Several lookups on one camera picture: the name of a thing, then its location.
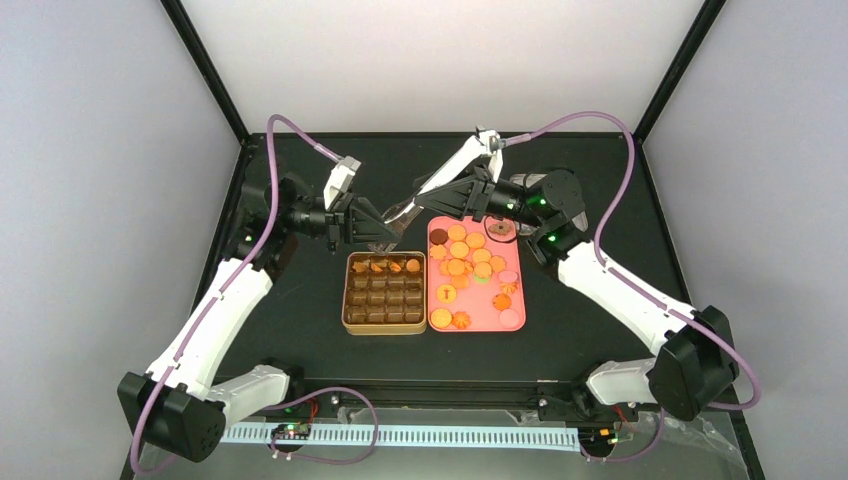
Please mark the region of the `gold cookie tin box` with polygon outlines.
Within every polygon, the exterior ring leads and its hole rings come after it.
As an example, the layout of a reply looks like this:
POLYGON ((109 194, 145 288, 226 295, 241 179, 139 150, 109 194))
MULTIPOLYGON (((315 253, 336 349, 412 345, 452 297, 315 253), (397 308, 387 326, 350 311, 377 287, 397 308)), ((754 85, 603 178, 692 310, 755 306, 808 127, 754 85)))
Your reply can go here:
POLYGON ((346 262, 341 322, 354 336, 427 329, 427 261, 420 251, 354 252, 346 262))

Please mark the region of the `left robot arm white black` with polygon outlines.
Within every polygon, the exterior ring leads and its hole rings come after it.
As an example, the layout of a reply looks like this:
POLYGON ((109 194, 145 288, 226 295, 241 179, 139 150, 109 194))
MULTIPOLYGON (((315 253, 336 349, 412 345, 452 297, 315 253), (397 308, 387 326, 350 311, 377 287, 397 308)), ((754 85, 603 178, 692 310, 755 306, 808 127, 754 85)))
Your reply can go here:
POLYGON ((314 197, 295 175, 245 179, 240 225, 223 251, 214 279, 177 337, 142 374, 127 373, 117 394, 132 431, 130 463, 138 475, 145 446, 195 463, 219 445, 226 429, 265 410, 316 405, 303 370, 275 359, 223 383, 215 374, 236 335, 283 273, 297 237, 339 244, 396 242, 371 202, 350 189, 348 173, 333 173, 314 197))

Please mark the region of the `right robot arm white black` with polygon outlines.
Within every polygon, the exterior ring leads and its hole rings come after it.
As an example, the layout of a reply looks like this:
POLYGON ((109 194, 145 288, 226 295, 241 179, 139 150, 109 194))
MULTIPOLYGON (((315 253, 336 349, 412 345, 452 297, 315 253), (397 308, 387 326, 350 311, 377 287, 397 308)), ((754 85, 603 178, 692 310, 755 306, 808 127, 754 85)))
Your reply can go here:
POLYGON ((476 167, 442 185, 423 186, 413 203, 456 219, 494 217, 530 227, 525 243, 537 262, 645 345, 648 358, 607 361, 572 387, 569 401, 578 416, 593 419, 609 405, 634 403, 656 404, 677 419, 692 420, 707 407, 720 407, 718 397, 751 372, 721 310, 698 310, 662 293, 589 238, 572 171, 552 170, 525 185, 496 180, 476 167))

